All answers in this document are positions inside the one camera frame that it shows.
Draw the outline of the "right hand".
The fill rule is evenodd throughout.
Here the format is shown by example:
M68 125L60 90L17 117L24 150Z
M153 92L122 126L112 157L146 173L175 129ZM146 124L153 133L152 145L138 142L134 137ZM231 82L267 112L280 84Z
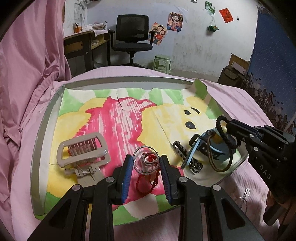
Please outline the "right hand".
M266 205L263 220L267 225L272 226L278 220L280 227L288 227L295 222L295 198L286 199L286 202L282 202L269 191Z

